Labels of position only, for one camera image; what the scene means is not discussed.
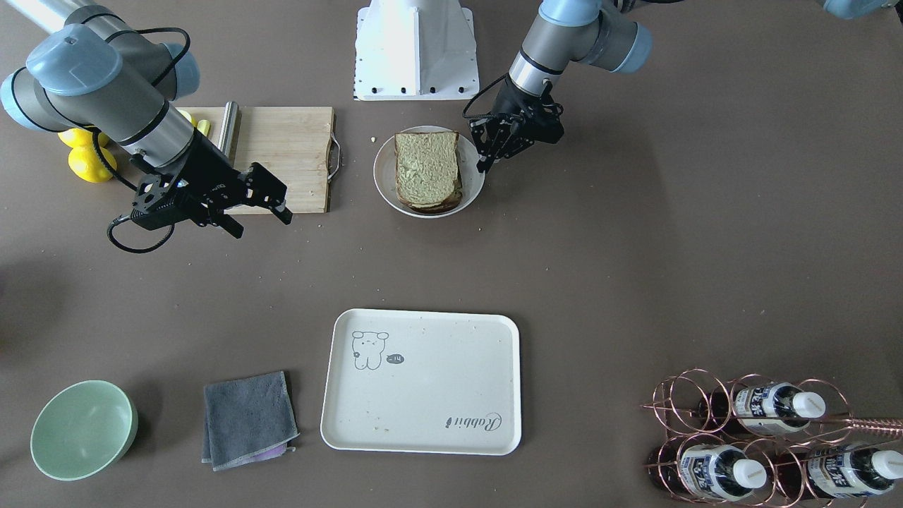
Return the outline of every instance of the white tray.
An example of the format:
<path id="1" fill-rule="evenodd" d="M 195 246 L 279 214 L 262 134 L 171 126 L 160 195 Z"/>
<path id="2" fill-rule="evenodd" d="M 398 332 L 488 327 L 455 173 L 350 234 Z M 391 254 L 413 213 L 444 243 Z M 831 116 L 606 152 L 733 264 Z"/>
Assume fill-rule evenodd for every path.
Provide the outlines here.
<path id="1" fill-rule="evenodd" d="M 520 443 L 520 348 L 503 315 L 350 309 L 320 433 L 339 450 L 501 456 Z"/>

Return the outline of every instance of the white plate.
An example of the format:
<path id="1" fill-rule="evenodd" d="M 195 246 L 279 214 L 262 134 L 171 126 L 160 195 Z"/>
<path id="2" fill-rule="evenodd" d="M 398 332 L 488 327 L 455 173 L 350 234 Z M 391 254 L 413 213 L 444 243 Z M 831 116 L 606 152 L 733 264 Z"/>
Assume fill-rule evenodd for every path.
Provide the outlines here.
<path id="1" fill-rule="evenodd" d="M 411 127 L 402 132 L 444 132 L 451 129 L 437 126 Z M 479 191 L 483 188 L 484 175 L 477 171 L 477 147 L 464 136 L 458 136 L 458 166 L 461 169 L 461 203 L 453 209 L 443 213 L 420 213 L 411 210 L 398 201 L 396 190 L 396 153 L 395 136 L 390 137 L 377 152 L 377 158 L 373 162 L 373 180 L 377 184 L 377 190 L 387 203 L 399 212 L 420 219 L 438 219 L 448 217 L 453 213 L 467 208 L 473 200 L 477 199 Z"/>
<path id="2" fill-rule="evenodd" d="M 320 433 L 339 450 L 502 456 L 520 443 L 520 340 L 503 315 L 351 309 Z"/>

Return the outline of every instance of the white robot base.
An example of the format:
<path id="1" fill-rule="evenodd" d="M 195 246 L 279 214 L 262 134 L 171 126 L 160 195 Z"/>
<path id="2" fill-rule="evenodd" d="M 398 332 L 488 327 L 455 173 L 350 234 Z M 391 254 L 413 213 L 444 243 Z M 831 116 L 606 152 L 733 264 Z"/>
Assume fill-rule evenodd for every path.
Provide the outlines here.
<path id="1" fill-rule="evenodd" d="M 473 12 L 458 0 L 372 0 L 358 11 L 354 98 L 462 100 L 479 91 Z"/>

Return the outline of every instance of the gray towel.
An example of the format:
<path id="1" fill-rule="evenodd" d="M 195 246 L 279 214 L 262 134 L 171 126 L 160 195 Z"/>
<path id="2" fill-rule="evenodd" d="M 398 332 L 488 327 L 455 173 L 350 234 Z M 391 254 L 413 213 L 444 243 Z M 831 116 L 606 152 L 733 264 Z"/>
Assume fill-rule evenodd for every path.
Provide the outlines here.
<path id="1" fill-rule="evenodd" d="M 285 373 L 204 387 L 203 463 L 221 471 L 285 453 L 298 437 Z"/>

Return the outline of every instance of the brown table surface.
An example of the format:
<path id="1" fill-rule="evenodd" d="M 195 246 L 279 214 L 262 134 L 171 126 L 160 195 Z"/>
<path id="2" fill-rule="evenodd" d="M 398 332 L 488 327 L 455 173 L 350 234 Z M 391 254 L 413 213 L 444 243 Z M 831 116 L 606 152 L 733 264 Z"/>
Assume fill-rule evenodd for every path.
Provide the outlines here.
<path id="1" fill-rule="evenodd" d="M 537 4 L 464 4 L 484 84 L 507 71 Z M 639 10 L 656 41 L 642 71 L 569 67 L 554 89 L 563 140 L 495 166 L 467 210 L 421 221 L 383 202 L 374 156 L 407 127 L 466 132 L 464 103 L 352 100 L 365 3 L 108 6 L 135 28 L 190 32 L 202 84 L 179 104 L 333 106 L 345 164 L 326 214 L 288 227 L 241 217 L 241 240 L 181 224 L 136 256 L 105 238 L 130 192 L 82 182 L 55 136 L 0 115 L 0 505 L 671 506 L 641 467 L 662 430 L 639 406 L 693 366 L 823 378 L 857 414 L 903 416 L 903 28 L 892 11 L 844 22 L 804 0 Z M 6 4 L 0 13 L 7 73 L 45 34 Z M 511 317 L 520 447 L 327 447 L 332 326 L 353 307 Z M 199 460 L 203 386 L 276 370 L 291 380 L 298 450 L 212 473 Z M 139 434 L 107 471 L 57 482 L 32 463 L 32 424 L 86 379 L 133 397 Z"/>

